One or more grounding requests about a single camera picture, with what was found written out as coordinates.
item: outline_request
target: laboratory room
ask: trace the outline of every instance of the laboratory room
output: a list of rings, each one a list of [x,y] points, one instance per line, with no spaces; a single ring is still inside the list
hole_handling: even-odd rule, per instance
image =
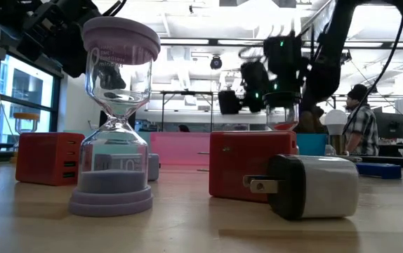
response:
[[[403,1],[0,1],[0,252],[403,252]]]

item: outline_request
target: red power bank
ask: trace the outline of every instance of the red power bank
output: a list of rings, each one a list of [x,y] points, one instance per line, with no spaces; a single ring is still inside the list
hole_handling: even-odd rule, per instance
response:
[[[292,131],[213,132],[209,146],[209,194],[267,202],[266,194],[253,194],[244,187],[244,176],[265,175],[272,156],[296,153],[296,134]]]
[[[16,180],[50,186],[77,183],[82,134],[26,133],[19,138]]]

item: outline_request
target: table surface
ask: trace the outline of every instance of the table surface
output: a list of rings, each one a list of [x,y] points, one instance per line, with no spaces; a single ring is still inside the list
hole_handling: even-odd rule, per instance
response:
[[[208,194],[208,173],[164,167],[153,209],[87,218],[67,212],[73,186],[17,183],[0,165],[0,252],[403,252],[403,179],[360,179],[348,219],[289,222],[265,204]]]

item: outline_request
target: purple hourglass cap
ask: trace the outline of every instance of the purple hourglass cap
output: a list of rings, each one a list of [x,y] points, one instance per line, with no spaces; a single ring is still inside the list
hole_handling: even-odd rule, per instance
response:
[[[141,65],[156,60],[161,50],[158,34],[147,25],[117,17],[90,19],[83,28],[84,48],[109,51],[111,62]]]

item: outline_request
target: purple hourglass base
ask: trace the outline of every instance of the purple hourglass base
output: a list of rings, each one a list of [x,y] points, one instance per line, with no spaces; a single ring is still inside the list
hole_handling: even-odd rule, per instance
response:
[[[69,212],[79,216],[110,217],[136,214],[152,208],[150,186],[134,193],[96,194],[75,189],[69,202]]]

